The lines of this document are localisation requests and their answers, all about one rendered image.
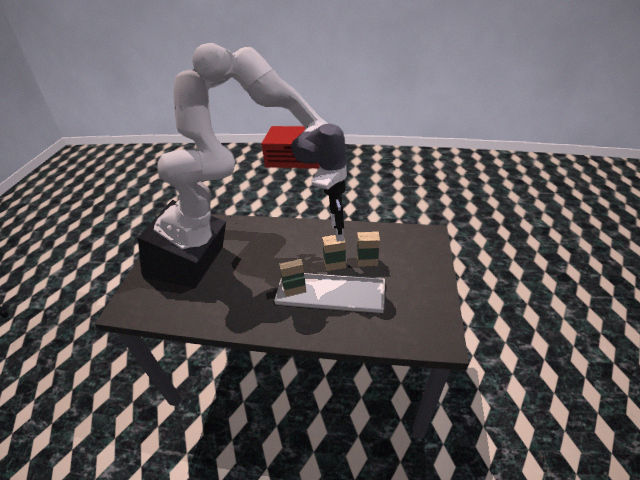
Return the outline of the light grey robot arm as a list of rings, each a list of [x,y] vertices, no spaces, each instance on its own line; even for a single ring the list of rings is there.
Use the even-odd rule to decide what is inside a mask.
[[[192,62],[193,70],[183,71],[175,78],[174,111],[178,132],[197,145],[196,149],[162,154],[158,161],[159,176],[177,189],[180,198],[176,207],[170,206],[157,219],[155,232],[181,249],[204,245],[212,236],[211,191],[202,181],[230,176],[235,159],[212,130],[208,90],[231,77],[258,105],[286,108],[308,128],[293,140],[291,150],[302,163],[319,163],[320,168],[311,180],[313,186],[329,189],[346,178],[345,137],[341,128],[319,117],[252,47],[232,53],[213,43],[202,44],[196,48]]]

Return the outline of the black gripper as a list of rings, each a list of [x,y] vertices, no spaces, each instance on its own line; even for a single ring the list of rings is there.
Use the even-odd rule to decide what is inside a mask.
[[[341,182],[337,182],[329,189],[324,189],[325,194],[329,195],[332,228],[336,228],[337,242],[344,241],[343,205],[342,197],[340,195],[345,192],[345,189],[345,179]]]

